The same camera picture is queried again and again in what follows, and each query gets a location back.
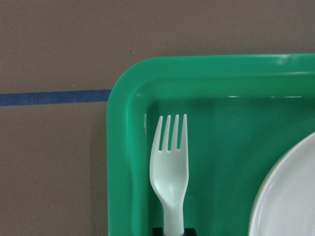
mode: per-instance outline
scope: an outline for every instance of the plastic tray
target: plastic tray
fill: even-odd
[[[108,102],[110,236],[150,236],[163,225],[149,181],[160,115],[188,115],[185,227],[245,236],[256,193],[276,161],[315,131],[315,55],[145,60]]]

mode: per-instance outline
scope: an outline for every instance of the blue tape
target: blue tape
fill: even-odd
[[[110,89],[0,94],[0,106],[106,102]]]

